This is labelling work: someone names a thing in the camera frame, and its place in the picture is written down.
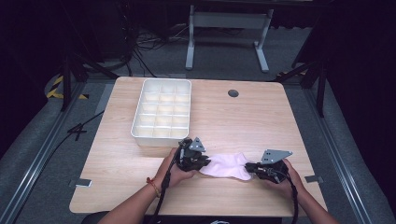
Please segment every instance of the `pink cloth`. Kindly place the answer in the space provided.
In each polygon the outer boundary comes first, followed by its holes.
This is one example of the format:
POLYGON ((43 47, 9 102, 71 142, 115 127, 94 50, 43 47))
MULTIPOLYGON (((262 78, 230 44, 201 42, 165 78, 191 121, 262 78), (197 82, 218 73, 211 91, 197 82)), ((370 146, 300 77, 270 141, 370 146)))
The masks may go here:
POLYGON ((245 169, 248 160, 243 153, 237 154, 218 154, 211 156, 210 163, 201 168, 200 172, 204 175, 214 177, 235 177, 241 180, 251 179, 251 174, 245 169))

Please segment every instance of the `wooden table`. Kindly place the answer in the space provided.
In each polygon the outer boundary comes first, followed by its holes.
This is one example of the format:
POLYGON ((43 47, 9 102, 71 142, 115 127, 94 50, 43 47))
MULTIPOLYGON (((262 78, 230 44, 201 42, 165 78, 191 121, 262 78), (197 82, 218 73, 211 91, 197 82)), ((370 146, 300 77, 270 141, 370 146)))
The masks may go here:
MULTIPOLYGON (((169 153, 169 147, 140 147, 131 136, 143 81, 117 79, 81 174, 92 185, 76 188, 72 212, 111 210, 146 185, 146 177, 156 174, 169 153)), ((202 140, 206 155, 243 152, 248 160, 260 161, 267 148, 290 150, 288 159, 301 177, 314 174, 281 84, 192 79, 191 85, 189 137, 202 140), (229 90, 239 96, 230 97, 229 90)), ((326 208, 318 183, 304 185, 326 208)), ((292 217, 293 205, 257 176, 244 182, 196 175, 166 191, 160 215, 292 217)))

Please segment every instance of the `bracelet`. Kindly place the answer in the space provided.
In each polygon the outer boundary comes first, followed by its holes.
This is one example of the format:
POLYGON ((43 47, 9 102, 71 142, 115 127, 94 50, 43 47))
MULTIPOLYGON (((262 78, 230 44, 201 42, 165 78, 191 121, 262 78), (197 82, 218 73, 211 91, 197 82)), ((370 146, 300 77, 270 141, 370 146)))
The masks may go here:
POLYGON ((150 184, 152 187, 154 187, 155 192, 157 193, 157 198, 160 198, 160 197, 161 197, 161 193, 160 193, 160 191, 157 189, 157 186, 155 186, 155 184, 154 184, 154 179, 155 179, 155 177, 152 178, 152 179, 150 179, 150 178, 148 177, 147 180, 146 180, 146 183, 148 183, 148 184, 150 184))

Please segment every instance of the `white storage bin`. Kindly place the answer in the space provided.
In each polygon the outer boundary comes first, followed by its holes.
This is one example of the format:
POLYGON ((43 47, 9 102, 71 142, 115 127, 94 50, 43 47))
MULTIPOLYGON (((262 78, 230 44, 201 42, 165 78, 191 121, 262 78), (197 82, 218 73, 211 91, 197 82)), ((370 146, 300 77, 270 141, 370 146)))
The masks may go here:
POLYGON ((148 78, 144 81, 131 134, 139 146, 178 147, 189 135, 191 82, 148 78))

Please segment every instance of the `metal frame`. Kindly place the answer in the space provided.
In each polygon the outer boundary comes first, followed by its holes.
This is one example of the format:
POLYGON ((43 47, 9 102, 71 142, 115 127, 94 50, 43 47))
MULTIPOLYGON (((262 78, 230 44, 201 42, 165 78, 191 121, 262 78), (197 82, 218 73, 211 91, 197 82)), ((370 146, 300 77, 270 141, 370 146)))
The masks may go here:
POLYGON ((332 132, 330 131, 326 120, 318 113, 316 109, 316 98, 311 90, 304 89, 304 96, 309 103, 312 112, 315 114, 315 118, 318 125, 325 137, 326 143, 329 147, 330 158, 332 159, 332 164, 334 165, 335 171, 340 177, 341 184, 343 185, 346 196, 349 199, 351 207, 355 213, 355 216, 359 223, 373 223, 370 216, 361 200, 361 196, 356 186, 355 180, 349 171, 349 168, 344 163, 343 157, 338 151, 338 147, 332 138, 332 132))
POLYGON ((26 171, 20 185, 15 191, 12 199, 10 200, 8 206, 6 207, 4 213, 0 217, 0 223, 14 223, 21 212, 25 202, 29 198, 29 195, 33 188, 35 187, 35 183, 38 180, 41 172, 44 170, 48 160, 50 159, 51 154, 54 152, 55 140, 59 135, 60 130, 64 125, 64 121, 68 113, 71 111, 73 104, 81 95, 82 90, 85 87, 85 83, 78 82, 76 83, 76 87, 72 93, 72 99, 68 107, 65 108, 64 112, 61 112, 55 120, 51 130, 49 131, 49 135, 44 141, 42 147, 38 151, 35 159, 33 160, 31 166, 26 171))
POLYGON ((194 28, 195 27, 227 27, 242 29, 261 29, 262 34, 259 41, 254 42, 259 59, 260 67, 264 73, 269 71, 267 61, 265 60, 262 46, 267 36, 268 28, 273 15, 273 10, 269 9, 267 14, 244 14, 244 13, 218 13, 218 12, 195 12, 195 7, 190 6, 189 21, 189 46, 187 48, 186 69, 191 70, 194 59, 194 28))

